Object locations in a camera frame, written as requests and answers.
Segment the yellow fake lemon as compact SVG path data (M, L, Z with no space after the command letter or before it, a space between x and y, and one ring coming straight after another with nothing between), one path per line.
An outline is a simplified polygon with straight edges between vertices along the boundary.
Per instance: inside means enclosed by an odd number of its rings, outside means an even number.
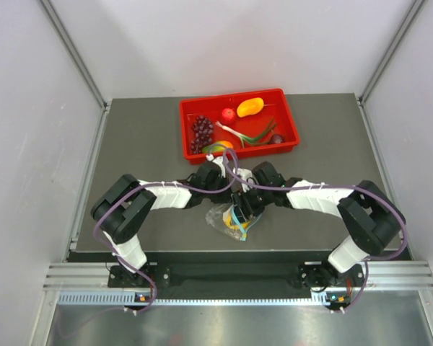
M229 229L238 229L239 228L239 226L237 225L237 222L233 220L232 209L228 209L225 212L223 212L222 220L224 222L224 225Z

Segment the clear zip top bag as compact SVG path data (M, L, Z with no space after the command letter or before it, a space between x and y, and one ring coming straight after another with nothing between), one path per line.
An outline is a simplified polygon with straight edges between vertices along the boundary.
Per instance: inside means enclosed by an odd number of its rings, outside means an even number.
M217 231L220 231L221 233L229 236L230 238L236 240L236 241L246 241L248 238L248 232L249 230L256 225L256 223L261 218L260 216L253 218L251 221L248 222L239 222L235 218L235 214L232 210L232 217L233 220L237 222L237 225L239 226L238 229L229 229L224 225L224 222L222 220L223 212L225 212L228 209L232 209L232 204L222 204L217 205L209 210L209 212L206 214L206 222L216 229Z

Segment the yellow fake corn cob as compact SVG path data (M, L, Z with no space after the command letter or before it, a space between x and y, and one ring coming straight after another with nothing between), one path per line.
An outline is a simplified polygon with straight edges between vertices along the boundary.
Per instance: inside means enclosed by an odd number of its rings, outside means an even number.
M247 99L238 105L236 109L237 116L247 117L256 115L264 108L264 105L264 100L260 97Z

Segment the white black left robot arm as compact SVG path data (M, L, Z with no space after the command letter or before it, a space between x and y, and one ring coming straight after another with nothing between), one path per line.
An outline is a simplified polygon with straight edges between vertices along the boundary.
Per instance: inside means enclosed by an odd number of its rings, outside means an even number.
M93 235L117 257L127 281L143 285L149 268L137 233L149 213L190 209L205 199L228 203L232 183L224 168L212 161L204 162L187 178L174 181L147 182L125 174L92 207Z

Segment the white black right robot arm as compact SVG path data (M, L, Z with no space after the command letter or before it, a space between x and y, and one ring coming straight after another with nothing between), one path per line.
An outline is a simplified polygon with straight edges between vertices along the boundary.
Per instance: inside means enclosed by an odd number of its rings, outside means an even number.
M350 269L370 257L378 257L406 225L403 214L382 190L369 180L350 187L334 187L305 179L284 177L269 162L256 166L232 194L223 214L226 226L246 236L248 228L268 205L310 210L340 218L347 237L311 272L304 285L325 289L341 284Z

